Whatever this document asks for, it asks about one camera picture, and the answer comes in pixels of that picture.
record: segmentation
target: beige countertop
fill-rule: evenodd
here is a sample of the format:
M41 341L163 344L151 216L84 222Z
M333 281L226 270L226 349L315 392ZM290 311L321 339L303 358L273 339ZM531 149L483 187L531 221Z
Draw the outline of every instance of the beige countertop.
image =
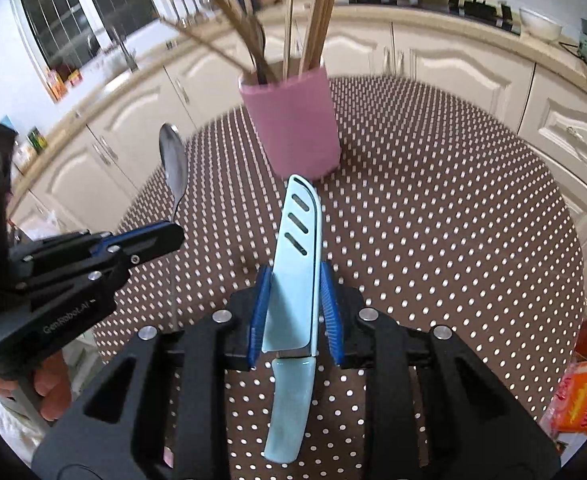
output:
M308 6L305 5L308 1L296 0L295 18L303 20L308 16ZM260 13L260 19L264 25L284 22L284 7L277 6L264 10ZM363 20L367 23L393 22L413 28L448 32L470 40L480 41L538 63L587 93L587 66L584 62L569 54L560 45L543 43L524 32L518 37L497 28L454 16L398 7L336 6L332 19ZM198 27L198 33L208 40L225 36L231 30L226 22L215 20ZM135 85L157 73L164 65L188 54L195 48L198 46L189 40L179 41L179 44L170 50L164 45L158 46L140 60L141 69L131 74L125 83L106 93L104 89L97 89L96 92L86 97L76 108L76 110L81 110L79 117L76 110L68 113L47 135L49 147L46 152L38 157L25 176L14 183L14 196L8 205L7 216L10 218L22 197L31 189L49 163L69 141L84 130L87 123L102 113L117 98L134 88Z

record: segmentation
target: light blue knife sheath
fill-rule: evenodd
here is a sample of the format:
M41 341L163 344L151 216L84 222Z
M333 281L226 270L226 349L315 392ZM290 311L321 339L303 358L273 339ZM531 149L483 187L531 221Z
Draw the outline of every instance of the light blue knife sheath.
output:
M263 352L272 362L275 393L264 457L293 462L300 451L309 416L318 353L320 200L300 176L289 179L275 249Z

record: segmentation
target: bundle of chopsticks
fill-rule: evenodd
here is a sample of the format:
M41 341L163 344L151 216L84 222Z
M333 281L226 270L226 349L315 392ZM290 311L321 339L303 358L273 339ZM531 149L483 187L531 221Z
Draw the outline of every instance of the bundle of chopsticks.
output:
M277 75L273 68L269 65L264 57L264 28L258 22L257 17L253 11L251 0L244 0L244 10L240 6L238 0L212 0L222 11L222 14L228 19L231 26L237 31L246 44L256 65L256 75L260 84L278 83L281 80L286 80L289 77L289 69L291 66L291 24L292 24L292 9L293 0L286 2L285 15L285 40L284 40L284 62L282 64L282 75ZM311 16L307 25L307 34L304 42L304 49L302 51L302 59L299 67L299 75L313 70L320 66L320 58L322 50L327 38L327 30L329 28L329 20L331 19L331 12L333 11L335 0L313 0L311 6ZM200 43L219 56L224 57L228 62L238 67L244 73L250 73L252 70L244 66L242 63L233 59L225 52L211 44L209 41L198 37L190 27L184 22L172 22L165 18L160 18L164 23L171 25L192 40Z

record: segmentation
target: polka dot tablecloth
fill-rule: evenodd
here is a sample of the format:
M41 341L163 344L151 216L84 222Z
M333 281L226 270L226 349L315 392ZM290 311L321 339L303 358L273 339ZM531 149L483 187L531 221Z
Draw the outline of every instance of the polka dot tablecloth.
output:
M342 160L315 183L324 257L367 305L400 323L451 326L538 418L570 359L583 305L576 229L548 168L490 115L430 86L357 77L333 80L332 90ZM180 326L223 308L260 264L273 264L285 197L244 108L211 123L187 152L186 241L170 259ZM159 169L122 228L166 219L171 205ZM105 359L142 326L168 329L167 261L139 266L116 295L118 310L95 329ZM260 455L269 360L228 372L233 478L359 479L363 375L335 367L320 336L306 438L296 462L282 466Z

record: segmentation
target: window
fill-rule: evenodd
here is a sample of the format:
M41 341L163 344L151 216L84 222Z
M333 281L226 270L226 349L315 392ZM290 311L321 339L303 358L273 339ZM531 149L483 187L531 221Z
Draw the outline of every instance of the window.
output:
M92 59L88 38L94 31L107 28L113 40L115 27L129 36L153 21L155 11L151 0L20 1L46 64L63 80ZM89 19L91 13L96 19Z

